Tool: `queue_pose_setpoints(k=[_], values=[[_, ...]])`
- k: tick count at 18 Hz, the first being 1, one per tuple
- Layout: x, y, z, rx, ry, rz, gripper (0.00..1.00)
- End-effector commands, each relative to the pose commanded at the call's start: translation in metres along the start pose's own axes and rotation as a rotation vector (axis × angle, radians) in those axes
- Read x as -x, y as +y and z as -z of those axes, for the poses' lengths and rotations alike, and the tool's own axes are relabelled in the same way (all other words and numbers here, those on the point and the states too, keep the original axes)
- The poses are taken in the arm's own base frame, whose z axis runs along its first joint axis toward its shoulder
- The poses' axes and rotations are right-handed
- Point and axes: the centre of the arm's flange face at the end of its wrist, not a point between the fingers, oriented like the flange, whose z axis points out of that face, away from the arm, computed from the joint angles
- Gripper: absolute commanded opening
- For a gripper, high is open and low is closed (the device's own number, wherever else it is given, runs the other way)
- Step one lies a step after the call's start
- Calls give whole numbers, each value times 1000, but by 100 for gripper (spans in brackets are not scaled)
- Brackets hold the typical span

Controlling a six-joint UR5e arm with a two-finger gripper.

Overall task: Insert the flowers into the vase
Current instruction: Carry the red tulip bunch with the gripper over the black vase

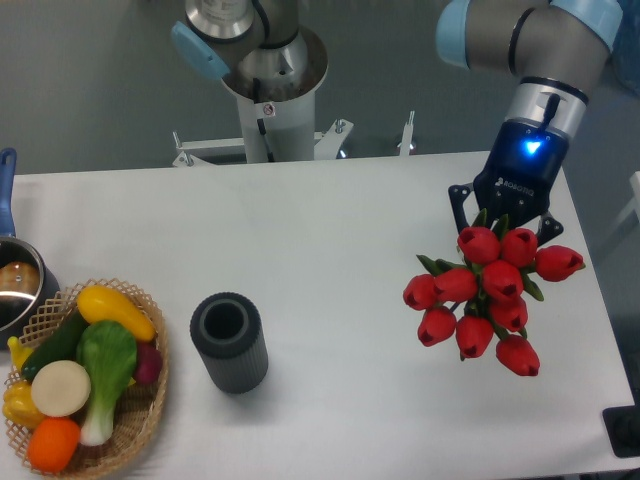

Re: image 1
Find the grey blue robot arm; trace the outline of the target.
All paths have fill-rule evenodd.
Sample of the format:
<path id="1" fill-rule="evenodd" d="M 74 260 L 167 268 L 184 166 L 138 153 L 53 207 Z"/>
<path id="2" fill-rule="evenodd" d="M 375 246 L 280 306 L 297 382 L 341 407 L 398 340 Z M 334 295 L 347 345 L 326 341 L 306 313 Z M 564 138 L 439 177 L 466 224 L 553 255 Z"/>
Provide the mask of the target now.
<path id="1" fill-rule="evenodd" d="M 452 1 L 436 28 L 445 62 L 519 79 L 482 171 L 448 194 L 458 229 L 474 197 L 487 225 L 537 220 L 546 243 L 562 225 L 550 192 L 623 18 L 615 1 Z M 315 93 L 328 57 L 294 1 L 189 1 L 171 39 L 184 61 L 235 96 L 251 163 L 312 160 Z"/>

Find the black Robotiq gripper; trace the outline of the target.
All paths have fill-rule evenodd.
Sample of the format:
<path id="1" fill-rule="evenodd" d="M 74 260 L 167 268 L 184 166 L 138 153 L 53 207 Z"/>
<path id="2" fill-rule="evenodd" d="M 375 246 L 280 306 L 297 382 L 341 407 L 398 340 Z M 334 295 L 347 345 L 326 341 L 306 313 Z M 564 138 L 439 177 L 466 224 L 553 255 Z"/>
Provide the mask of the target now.
<path id="1" fill-rule="evenodd" d="M 560 236 L 564 226 L 548 210 L 568 148 L 569 142 L 562 136 L 520 122 L 504 122 L 473 184 L 454 184 L 447 190 L 457 232 L 475 221 L 465 210 L 465 202 L 475 193 L 490 223 L 506 215 L 515 228 L 540 216 L 538 246 Z"/>

